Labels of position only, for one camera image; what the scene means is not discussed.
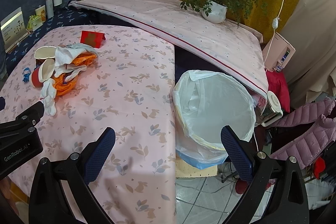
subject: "navy floral tablecloth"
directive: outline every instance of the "navy floral tablecloth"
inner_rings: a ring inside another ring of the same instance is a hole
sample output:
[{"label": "navy floral tablecloth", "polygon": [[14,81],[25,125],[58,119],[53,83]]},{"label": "navy floral tablecloth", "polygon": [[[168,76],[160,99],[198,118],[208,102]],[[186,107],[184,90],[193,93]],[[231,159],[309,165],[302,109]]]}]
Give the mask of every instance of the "navy floral tablecloth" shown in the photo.
[{"label": "navy floral tablecloth", "polygon": [[6,54],[7,73],[10,75],[26,53],[49,31],[66,26],[98,24],[95,12],[89,10],[77,10],[65,7],[60,14],[55,14],[48,19],[36,31],[26,37],[20,45]]}]

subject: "textured gripper pad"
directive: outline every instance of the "textured gripper pad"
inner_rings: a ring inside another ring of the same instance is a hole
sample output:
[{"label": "textured gripper pad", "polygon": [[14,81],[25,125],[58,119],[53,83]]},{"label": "textured gripper pad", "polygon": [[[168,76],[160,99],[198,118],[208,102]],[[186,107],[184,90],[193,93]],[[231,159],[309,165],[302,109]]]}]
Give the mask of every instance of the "textured gripper pad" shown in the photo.
[{"label": "textured gripper pad", "polygon": [[85,163],[83,179],[86,185],[89,185],[90,182],[97,179],[115,142],[116,134],[114,130],[110,128]]},{"label": "textured gripper pad", "polygon": [[235,133],[230,127],[223,127],[220,134],[222,144],[235,166],[240,179],[250,184],[253,180],[253,164],[233,134]]}]

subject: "silver bolt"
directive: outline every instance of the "silver bolt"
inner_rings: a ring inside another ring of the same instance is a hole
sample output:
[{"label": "silver bolt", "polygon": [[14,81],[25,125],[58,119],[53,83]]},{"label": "silver bolt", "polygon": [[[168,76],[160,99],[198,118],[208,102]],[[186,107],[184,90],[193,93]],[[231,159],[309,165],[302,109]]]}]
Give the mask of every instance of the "silver bolt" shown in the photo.
[{"label": "silver bolt", "polygon": [[292,163],[296,163],[296,162],[297,162],[296,157],[293,157],[293,156],[290,156],[290,157],[289,157],[289,160],[290,160]]},{"label": "silver bolt", "polygon": [[77,160],[78,158],[79,158],[79,154],[78,153],[72,153],[70,155],[70,159],[72,159],[72,160]]},{"label": "silver bolt", "polygon": [[265,154],[264,152],[258,152],[258,153],[257,153],[257,156],[258,156],[259,158],[261,158],[261,159],[266,158],[266,154]]},{"label": "silver bolt", "polygon": [[41,163],[41,164],[46,164],[46,163],[47,163],[47,161],[48,161],[48,159],[47,159],[47,158],[42,158],[42,159],[40,160],[40,163]]}]

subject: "purple puffer jacket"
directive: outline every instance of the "purple puffer jacket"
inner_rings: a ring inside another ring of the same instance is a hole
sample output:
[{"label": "purple puffer jacket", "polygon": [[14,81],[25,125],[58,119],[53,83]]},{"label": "purple puffer jacket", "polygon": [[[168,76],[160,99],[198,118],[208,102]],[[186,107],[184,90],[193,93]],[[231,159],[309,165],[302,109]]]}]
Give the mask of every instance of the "purple puffer jacket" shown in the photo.
[{"label": "purple puffer jacket", "polygon": [[294,156],[301,169],[310,165],[323,149],[336,139],[336,118],[327,118],[335,107],[335,102],[327,97],[317,103],[305,104],[274,122],[270,127],[293,127],[311,122],[314,124],[308,131],[271,154],[270,157],[286,160]]}]

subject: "red card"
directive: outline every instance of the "red card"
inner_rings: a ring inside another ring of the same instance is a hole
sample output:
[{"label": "red card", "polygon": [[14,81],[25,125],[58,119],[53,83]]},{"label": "red card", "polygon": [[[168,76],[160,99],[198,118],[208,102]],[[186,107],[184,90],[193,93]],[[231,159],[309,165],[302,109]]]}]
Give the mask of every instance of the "red card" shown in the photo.
[{"label": "red card", "polygon": [[82,31],[81,43],[91,47],[100,48],[101,41],[105,39],[105,34],[102,32]]}]

